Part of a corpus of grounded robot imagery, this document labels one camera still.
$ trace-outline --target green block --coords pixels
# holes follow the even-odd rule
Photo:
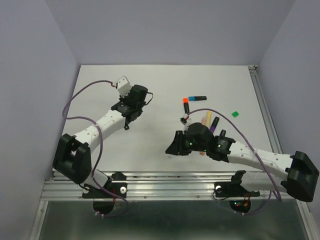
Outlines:
[[[239,116],[239,113],[238,113],[237,111],[235,111],[235,112],[232,113],[232,116],[233,116],[234,118],[236,118],[236,117]]]

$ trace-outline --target tabletop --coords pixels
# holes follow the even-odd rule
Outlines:
[[[175,131],[182,130],[183,98],[207,96],[205,101],[189,103],[190,110],[211,108],[219,111],[240,129],[250,143],[271,151],[264,120],[250,77],[248,66],[220,65],[82,65],[74,93],[97,80],[116,81],[126,76],[131,85],[142,85],[154,94],[143,108],[142,115],[104,141],[103,155],[98,166],[101,171],[143,172],[233,172],[253,168],[214,161],[193,152],[189,156],[172,156],[165,150],[172,143]],[[90,86],[71,104],[68,117],[86,116],[100,119],[118,102],[119,94],[106,83]],[[200,122],[205,111],[191,115]],[[85,120],[67,120],[63,133],[73,135],[90,125]],[[226,130],[226,136],[244,143],[233,127],[220,117],[215,134]],[[99,147],[92,153],[98,157]]]

